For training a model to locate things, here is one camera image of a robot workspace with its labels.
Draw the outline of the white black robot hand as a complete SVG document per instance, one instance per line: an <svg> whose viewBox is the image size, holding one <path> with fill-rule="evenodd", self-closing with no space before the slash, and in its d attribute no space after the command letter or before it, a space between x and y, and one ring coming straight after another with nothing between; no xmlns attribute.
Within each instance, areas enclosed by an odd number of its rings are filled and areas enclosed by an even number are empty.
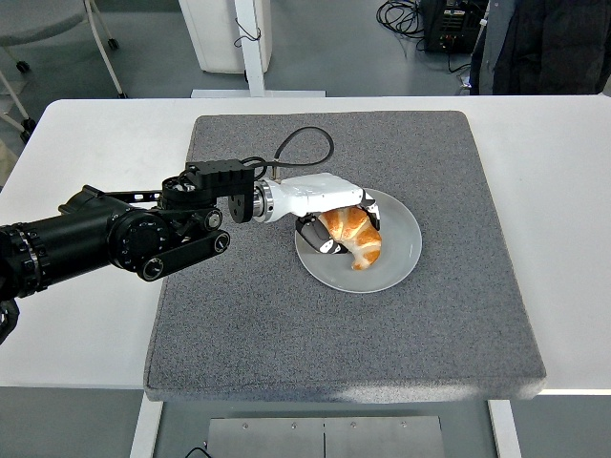
<svg viewBox="0 0 611 458"><path fill-rule="evenodd" d="M287 214L298 217L296 230L317 252L345 254L348 250L334 241L317 215L356 206L367 212L375 229L380 212L375 198L364 188L329 173L291 177L279 182L263 178L255 182L253 218L273 222Z"/></svg>

